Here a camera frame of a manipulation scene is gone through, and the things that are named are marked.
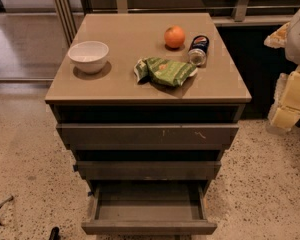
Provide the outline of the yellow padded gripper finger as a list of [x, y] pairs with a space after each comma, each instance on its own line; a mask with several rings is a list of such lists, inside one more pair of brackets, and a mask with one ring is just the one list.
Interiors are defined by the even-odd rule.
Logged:
[[281, 73], [270, 108], [270, 125], [290, 130], [300, 119], [300, 65], [290, 74]]

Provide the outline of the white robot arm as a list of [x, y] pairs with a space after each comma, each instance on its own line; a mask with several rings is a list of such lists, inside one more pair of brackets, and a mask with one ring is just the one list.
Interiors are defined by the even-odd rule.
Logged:
[[268, 119], [271, 126], [289, 131], [300, 119], [300, 9], [286, 28], [285, 57], [297, 68], [279, 76]]

